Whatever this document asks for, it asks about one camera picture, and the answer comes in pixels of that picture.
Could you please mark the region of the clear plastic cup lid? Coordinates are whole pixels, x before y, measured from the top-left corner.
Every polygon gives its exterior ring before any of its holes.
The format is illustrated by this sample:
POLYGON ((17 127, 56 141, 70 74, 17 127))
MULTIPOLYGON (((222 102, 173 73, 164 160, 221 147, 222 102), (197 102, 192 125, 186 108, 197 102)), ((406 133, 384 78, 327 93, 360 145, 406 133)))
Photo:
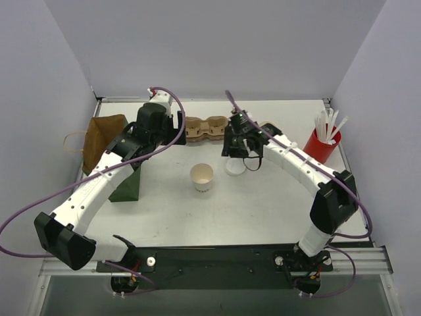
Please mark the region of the clear plastic cup lid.
POLYGON ((224 170, 230 176, 239 176, 246 171, 246 167, 242 159, 229 157, 226 159, 224 170))

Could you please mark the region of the white paper coffee cup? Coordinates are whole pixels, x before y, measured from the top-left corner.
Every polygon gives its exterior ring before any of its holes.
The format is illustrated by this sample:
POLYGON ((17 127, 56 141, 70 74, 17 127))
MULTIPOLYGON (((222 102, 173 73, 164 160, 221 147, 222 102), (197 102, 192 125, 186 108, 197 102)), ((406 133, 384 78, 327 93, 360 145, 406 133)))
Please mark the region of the white paper coffee cup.
POLYGON ((191 168, 189 175, 194 188, 198 192, 204 193, 211 189, 214 173, 210 165, 205 163, 196 164, 191 168))

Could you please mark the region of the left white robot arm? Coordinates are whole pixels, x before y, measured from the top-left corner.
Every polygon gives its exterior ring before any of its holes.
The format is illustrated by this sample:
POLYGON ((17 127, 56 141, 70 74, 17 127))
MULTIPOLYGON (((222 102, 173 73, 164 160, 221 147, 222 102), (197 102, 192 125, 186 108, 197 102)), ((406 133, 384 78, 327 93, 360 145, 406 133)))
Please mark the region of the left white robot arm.
POLYGON ((186 142, 185 111, 173 115, 171 109, 178 98, 165 88, 149 91, 151 97, 139 108, 136 120, 111 141, 89 176, 65 202, 34 220, 42 248, 75 271, 90 262, 99 249, 86 232, 116 188, 139 170, 144 160, 186 142))

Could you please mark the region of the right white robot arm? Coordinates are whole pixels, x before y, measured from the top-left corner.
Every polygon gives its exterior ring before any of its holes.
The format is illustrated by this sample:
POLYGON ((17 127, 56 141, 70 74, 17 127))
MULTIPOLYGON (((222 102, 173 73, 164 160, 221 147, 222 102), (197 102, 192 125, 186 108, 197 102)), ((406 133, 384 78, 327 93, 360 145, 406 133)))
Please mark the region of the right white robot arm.
POLYGON ((258 126, 247 115, 236 113, 224 129, 223 157, 273 162, 304 186, 314 198, 310 228, 298 248, 307 256, 318 255, 338 228, 358 210, 355 180, 348 171, 337 172, 297 148, 271 123, 258 126))

